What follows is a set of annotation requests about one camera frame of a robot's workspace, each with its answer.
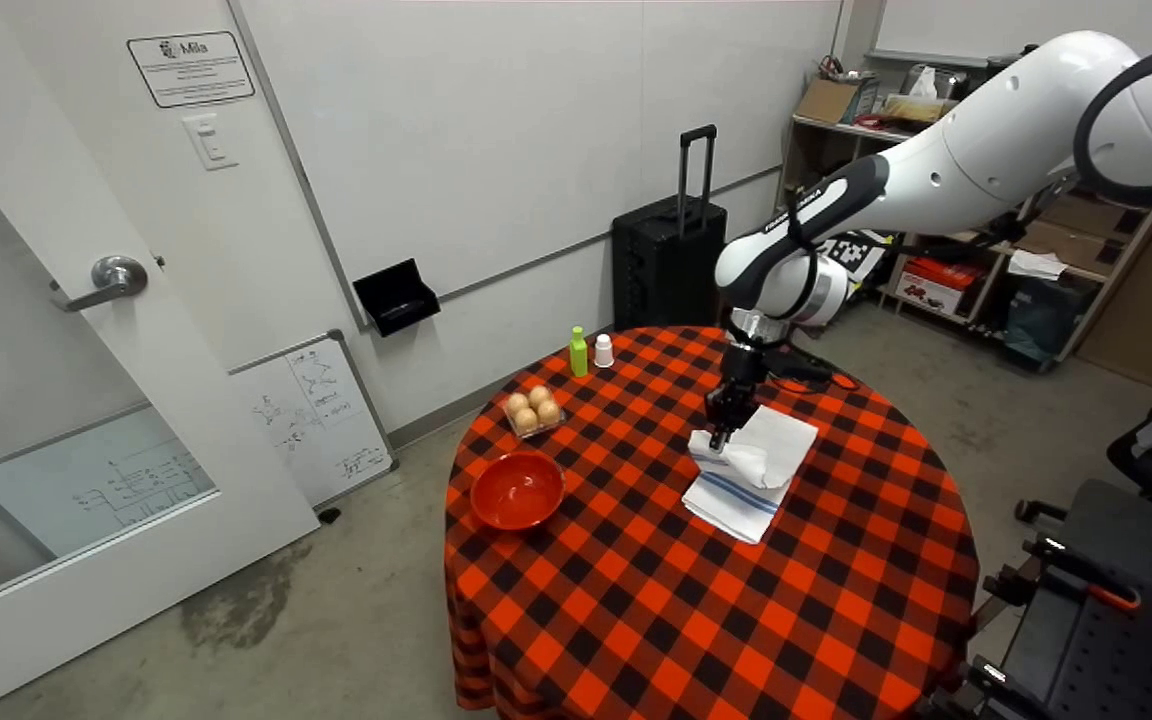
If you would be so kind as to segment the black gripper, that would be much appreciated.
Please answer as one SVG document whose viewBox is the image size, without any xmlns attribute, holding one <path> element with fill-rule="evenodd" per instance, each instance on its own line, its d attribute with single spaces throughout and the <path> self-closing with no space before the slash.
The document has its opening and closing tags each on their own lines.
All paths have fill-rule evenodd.
<svg viewBox="0 0 1152 720">
<path fill-rule="evenodd" d="M 770 361 L 773 361 L 773 346 L 755 346 L 755 341 L 728 341 L 725 358 L 719 358 L 719 385 L 714 392 L 714 409 L 719 418 L 707 418 L 707 449 L 725 449 L 728 437 L 735 437 L 740 430 L 747 430 L 747 409 L 755 409 L 755 395 L 770 379 Z"/>
</svg>

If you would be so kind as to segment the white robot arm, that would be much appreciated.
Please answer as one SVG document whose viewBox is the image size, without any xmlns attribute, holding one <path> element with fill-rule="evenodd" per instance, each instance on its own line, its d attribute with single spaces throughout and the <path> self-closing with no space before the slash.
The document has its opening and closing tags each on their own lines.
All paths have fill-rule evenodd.
<svg viewBox="0 0 1152 720">
<path fill-rule="evenodd" d="M 714 443 L 753 421 L 773 352 L 842 310 L 822 259 L 828 238 L 969 234 L 1062 183 L 1152 207 L 1152 53 L 1107 32 L 1051 38 L 925 131 L 822 176 L 770 229 L 735 238 L 714 269 L 728 336 L 704 399 Z"/>
</svg>

